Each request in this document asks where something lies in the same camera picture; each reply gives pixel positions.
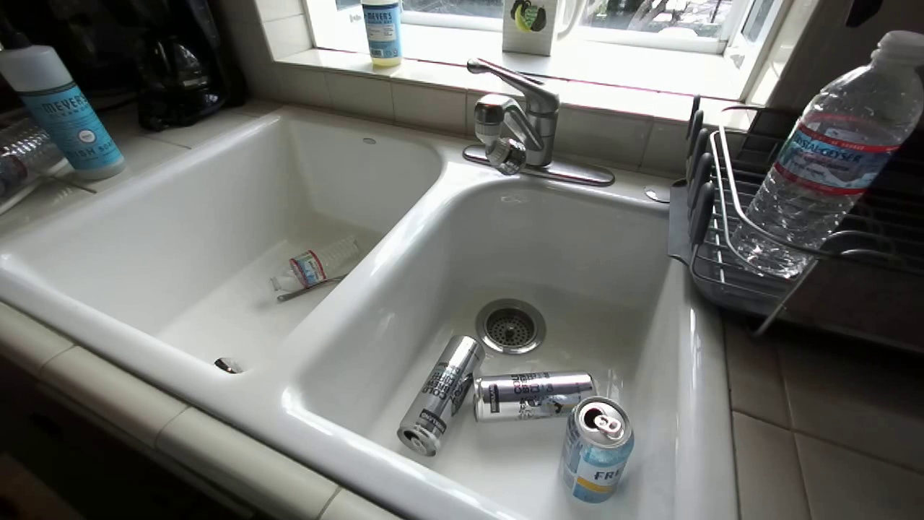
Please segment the clear plastic water bottle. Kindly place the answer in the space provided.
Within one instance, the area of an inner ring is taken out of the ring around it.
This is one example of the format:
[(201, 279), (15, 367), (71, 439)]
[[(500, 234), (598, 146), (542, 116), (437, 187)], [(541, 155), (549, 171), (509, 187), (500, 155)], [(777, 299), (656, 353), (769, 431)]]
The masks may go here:
[(738, 260), (796, 276), (851, 204), (909, 139), (924, 113), (924, 33), (887, 31), (864, 67), (816, 90), (777, 149), (769, 176), (730, 227)]

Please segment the teal spray bottle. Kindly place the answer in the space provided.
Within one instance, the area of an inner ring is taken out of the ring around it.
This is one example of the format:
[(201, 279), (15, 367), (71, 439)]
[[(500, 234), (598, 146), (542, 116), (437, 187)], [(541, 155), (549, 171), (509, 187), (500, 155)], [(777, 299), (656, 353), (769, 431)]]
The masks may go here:
[(51, 45), (3, 49), (0, 75), (60, 146), (79, 178), (99, 181), (123, 168), (120, 146)]

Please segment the chrome sink faucet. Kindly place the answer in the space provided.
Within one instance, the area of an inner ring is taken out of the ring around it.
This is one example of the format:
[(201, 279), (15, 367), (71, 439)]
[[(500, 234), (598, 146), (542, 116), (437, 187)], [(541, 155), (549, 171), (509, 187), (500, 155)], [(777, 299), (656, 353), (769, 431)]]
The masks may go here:
[(476, 142), (463, 149), (467, 162), (491, 163), (506, 176), (532, 176), (591, 187), (607, 187), (616, 181), (610, 171), (575, 171), (552, 163), (561, 110), (561, 97), (552, 90), (486, 57), (467, 61), (464, 70), (474, 75), (491, 72), (513, 85), (513, 94), (489, 93), (476, 97)]

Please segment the short silver can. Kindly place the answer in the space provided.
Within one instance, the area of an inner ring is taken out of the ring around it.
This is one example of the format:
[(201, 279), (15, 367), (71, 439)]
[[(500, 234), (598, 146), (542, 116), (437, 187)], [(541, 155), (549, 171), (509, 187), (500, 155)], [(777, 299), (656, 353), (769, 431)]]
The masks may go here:
[(569, 412), (594, 389), (588, 371), (512, 371), (474, 382), (476, 418), (549, 418)]

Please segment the white double basin sink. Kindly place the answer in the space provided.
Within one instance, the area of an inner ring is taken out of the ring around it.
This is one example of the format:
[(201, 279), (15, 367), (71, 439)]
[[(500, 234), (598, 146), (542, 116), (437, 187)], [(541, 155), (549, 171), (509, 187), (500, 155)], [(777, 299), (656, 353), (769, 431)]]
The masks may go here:
[[(714, 318), (669, 241), (665, 181), (503, 176), (458, 142), (268, 110), (197, 145), (142, 139), (107, 185), (0, 240), (5, 302), (413, 520), (737, 520)], [(377, 241), (276, 299), (292, 253)], [(588, 371), (634, 431), (616, 496), (558, 477), (562, 422), (455, 416), (434, 455), (400, 416), (454, 334), (481, 367)]]

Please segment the small tube in left basin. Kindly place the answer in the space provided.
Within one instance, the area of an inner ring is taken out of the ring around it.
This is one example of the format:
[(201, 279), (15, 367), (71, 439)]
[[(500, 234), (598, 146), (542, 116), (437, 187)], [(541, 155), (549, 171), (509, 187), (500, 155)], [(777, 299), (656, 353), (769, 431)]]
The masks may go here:
[(373, 231), (350, 231), (323, 246), (307, 246), (304, 252), (288, 257), (281, 273), (272, 276), (273, 298), (292, 299), (323, 283), (347, 276), (376, 241), (377, 236)]

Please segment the tall silver can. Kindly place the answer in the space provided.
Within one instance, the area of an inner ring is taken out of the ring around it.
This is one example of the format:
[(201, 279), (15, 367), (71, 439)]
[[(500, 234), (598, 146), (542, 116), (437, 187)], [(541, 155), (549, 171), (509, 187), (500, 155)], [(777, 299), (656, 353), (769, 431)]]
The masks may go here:
[(486, 348), (470, 334), (454, 334), (428, 382), (406, 406), (396, 436), (416, 454), (434, 455), (454, 425)]

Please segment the upright blue white can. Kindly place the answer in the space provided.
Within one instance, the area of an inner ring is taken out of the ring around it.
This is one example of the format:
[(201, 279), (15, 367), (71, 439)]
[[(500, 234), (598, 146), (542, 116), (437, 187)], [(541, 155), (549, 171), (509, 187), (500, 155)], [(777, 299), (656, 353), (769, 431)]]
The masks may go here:
[(634, 447), (630, 416), (610, 397), (582, 397), (569, 422), (561, 455), (565, 494), (603, 503), (616, 494)]

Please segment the white mug with green design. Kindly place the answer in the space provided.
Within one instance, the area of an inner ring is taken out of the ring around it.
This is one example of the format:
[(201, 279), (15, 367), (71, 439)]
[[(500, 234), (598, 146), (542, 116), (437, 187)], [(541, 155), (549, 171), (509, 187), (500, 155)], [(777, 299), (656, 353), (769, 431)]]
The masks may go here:
[(552, 55), (558, 0), (503, 0), (503, 49), (512, 55)]

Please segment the blue label soap dispenser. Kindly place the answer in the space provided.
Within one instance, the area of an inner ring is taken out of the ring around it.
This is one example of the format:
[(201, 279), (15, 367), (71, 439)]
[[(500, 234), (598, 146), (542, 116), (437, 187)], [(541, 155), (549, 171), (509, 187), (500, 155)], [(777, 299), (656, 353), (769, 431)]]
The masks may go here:
[(376, 70), (400, 62), (400, 3), (362, 0), (366, 45)]

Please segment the black coffee maker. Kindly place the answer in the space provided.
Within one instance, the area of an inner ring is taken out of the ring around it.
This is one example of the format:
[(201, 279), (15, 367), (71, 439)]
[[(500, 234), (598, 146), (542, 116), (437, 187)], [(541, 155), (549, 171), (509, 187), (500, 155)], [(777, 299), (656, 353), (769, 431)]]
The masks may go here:
[(138, 0), (138, 124), (190, 127), (247, 97), (211, 0)]

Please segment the clear plastic container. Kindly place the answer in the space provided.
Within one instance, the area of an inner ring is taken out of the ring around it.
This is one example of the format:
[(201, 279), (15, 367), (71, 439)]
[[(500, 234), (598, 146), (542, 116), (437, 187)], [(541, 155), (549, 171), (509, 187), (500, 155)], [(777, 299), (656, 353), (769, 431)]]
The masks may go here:
[(24, 110), (0, 116), (0, 213), (67, 171), (60, 146)]

